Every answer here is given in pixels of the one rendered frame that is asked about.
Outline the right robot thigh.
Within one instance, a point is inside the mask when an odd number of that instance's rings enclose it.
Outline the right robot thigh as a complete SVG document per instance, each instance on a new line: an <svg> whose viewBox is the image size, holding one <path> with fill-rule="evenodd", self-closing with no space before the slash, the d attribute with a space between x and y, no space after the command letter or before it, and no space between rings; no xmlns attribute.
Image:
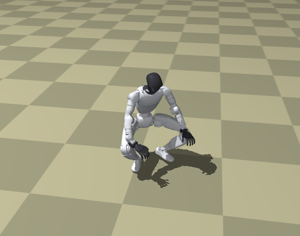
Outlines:
<svg viewBox="0 0 300 236"><path fill-rule="evenodd" d="M139 123L138 123L138 120L136 118L134 118L134 123L132 124L132 126L133 126L133 135L134 135L135 131L137 131L138 127L139 127ZM125 135L125 129L123 128L122 140L121 140L122 152L123 152L123 154L127 155L127 154L132 153L133 148L128 145L128 142L125 139L125 136L126 136Z"/></svg>

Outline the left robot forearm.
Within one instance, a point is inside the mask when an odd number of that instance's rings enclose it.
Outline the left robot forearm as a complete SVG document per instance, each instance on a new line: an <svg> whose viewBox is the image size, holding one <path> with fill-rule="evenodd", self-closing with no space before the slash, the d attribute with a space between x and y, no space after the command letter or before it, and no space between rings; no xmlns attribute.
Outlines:
<svg viewBox="0 0 300 236"><path fill-rule="evenodd" d="M186 128L186 122L183 119L181 110L179 109L178 105L177 105L177 110L178 110L179 113L177 113L175 115L175 118L176 118L177 122L179 123L181 129L183 130L183 127Z"/></svg>

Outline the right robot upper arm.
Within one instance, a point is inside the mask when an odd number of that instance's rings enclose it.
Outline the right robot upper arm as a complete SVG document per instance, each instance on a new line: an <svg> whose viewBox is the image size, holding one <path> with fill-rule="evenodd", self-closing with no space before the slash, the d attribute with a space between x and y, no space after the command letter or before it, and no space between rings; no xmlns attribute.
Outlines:
<svg viewBox="0 0 300 236"><path fill-rule="evenodd" d="M138 102L139 99L140 99L140 95L139 95L139 91L137 91L137 90L128 95L128 97L127 97L128 102L127 102L124 119L127 116L132 117L132 113L134 112L136 102ZM134 117L132 117L132 124L133 123L134 123Z"/></svg>

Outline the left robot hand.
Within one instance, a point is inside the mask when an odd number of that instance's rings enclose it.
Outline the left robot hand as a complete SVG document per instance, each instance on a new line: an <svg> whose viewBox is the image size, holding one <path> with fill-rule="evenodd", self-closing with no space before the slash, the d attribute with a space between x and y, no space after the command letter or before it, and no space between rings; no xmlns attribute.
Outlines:
<svg viewBox="0 0 300 236"><path fill-rule="evenodd" d="M188 140L189 140L189 143L190 143L190 146L191 144L195 144L195 139L194 137L192 136L191 133L187 132L188 130L187 129L180 129L180 132L182 133L182 142L184 141L184 138L186 139L186 142L187 142L187 146L188 146ZM191 143L192 141L192 143Z"/></svg>

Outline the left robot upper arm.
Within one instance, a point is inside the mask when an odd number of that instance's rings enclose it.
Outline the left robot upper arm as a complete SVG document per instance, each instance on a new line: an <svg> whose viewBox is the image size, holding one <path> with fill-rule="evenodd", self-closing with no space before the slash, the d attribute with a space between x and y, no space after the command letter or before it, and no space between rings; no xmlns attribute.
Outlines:
<svg viewBox="0 0 300 236"><path fill-rule="evenodd" d="M171 106L171 108L170 108L171 113L173 115L177 114L178 113L177 104L176 104L176 100L175 100L171 90L167 86L162 86L161 89L162 89L163 95L166 96L165 98Z"/></svg>

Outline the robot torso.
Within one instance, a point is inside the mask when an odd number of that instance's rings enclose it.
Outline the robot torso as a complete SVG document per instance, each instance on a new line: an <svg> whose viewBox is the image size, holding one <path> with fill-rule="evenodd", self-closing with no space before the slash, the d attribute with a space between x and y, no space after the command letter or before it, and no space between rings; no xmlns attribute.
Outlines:
<svg viewBox="0 0 300 236"><path fill-rule="evenodd" d="M143 85L145 86L145 85ZM138 87L136 90L139 91L140 99L136 102L136 108L138 110L137 120L139 128L147 128L153 126L153 117L151 112L157 107L160 102L163 92L160 88L155 94L147 94L148 89L143 90L143 86Z"/></svg>

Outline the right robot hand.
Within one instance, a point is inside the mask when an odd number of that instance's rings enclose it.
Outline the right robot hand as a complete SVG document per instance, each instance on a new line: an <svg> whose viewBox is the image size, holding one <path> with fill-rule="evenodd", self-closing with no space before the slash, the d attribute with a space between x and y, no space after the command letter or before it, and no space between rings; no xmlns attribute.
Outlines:
<svg viewBox="0 0 300 236"><path fill-rule="evenodd" d="M144 146L144 145L138 144L137 141L134 144L132 144L130 142L128 142L128 144L132 148L135 148L135 150L141 155L142 160L144 159L143 155L144 155L145 159L146 159L146 156L147 156L147 158L150 156L150 153L148 151L149 149L146 146Z"/></svg>

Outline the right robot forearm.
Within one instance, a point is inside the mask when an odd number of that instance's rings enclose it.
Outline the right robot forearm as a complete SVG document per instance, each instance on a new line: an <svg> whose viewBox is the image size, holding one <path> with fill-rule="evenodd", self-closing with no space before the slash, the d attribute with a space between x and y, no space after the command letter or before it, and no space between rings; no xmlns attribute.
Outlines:
<svg viewBox="0 0 300 236"><path fill-rule="evenodd" d="M133 137L133 126L131 124L132 124L132 117L127 116L124 121L124 129L126 135L125 139L127 140L127 142L134 144L136 141L134 140Z"/></svg>

